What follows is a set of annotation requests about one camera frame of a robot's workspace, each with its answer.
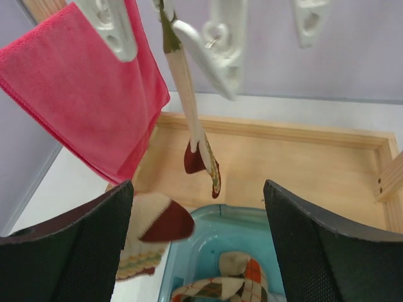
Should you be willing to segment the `cream striped sock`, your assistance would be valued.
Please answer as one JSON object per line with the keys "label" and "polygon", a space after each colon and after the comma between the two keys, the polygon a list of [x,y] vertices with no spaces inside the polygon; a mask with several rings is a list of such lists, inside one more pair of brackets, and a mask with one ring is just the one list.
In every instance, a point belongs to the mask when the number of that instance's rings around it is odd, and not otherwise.
{"label": "cream striped sock", "polygon": [[184,169],[187,174],[206,171],[212,180],[212,198],[218,198],[221,190],[219,164],[215,159],[208,138],[198,119],[196,96],[184,47],[173,31],[177,21],[171,1],[153,1],[162,25],[163,51],[187,120],[190,139],[184,153]]}
{"label": "cream striped sock", "polygon": [[135,195],[116,280],[153,275],[169,244],[190,237],[194,228],[190,213],[166,195]]}

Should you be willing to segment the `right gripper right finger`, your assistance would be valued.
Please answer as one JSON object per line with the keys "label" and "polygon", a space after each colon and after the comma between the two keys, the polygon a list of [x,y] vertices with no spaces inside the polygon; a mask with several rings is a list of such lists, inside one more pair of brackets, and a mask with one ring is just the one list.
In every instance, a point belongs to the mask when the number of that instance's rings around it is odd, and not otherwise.
{"label": "right gripper right finger", "polygon": [[287,301],[402,301],[402,234],[335,214],[266,180]]}

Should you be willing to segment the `white clip sock hanger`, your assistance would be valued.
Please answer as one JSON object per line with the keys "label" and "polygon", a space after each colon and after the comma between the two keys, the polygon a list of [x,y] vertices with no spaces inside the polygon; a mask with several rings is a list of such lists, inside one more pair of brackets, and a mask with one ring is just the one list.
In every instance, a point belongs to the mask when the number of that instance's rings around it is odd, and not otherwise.
{"label": "white clip sock hanger", "polygon": [[[76,1],[75,4],[118,60],[134,60],[139,44],[125,1]],[[214,89],[225,99],[234,100],[241,86],[244,66],[248,2],[210,1],[210,18],[202,31],[176,20],[172,1],[154,1],[153,5],[156,11],[164,12],[174,34]],[[301,48],[316,43],[330,7],[330,1],[293,1],[293,18]]]}

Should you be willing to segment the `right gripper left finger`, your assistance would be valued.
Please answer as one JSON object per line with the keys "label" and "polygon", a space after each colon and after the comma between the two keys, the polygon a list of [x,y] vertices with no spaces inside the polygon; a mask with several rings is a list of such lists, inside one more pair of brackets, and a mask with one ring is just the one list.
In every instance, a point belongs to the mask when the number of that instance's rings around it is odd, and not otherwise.
{"label": "right gripper left finger", "polygon": [[125,181],[1,238],[1,301],[110,301],[132,201]]}

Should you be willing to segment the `argyle patterned sock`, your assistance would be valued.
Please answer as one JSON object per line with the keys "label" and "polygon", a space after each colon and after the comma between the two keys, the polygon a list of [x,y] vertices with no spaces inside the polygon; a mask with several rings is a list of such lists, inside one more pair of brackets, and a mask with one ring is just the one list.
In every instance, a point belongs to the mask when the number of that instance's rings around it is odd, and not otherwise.
{"label": "argyle patterned sock", "polygon": [[266,274],[249,254],[224,252],[220,255],[219,271],[229,301],[269,301]]}

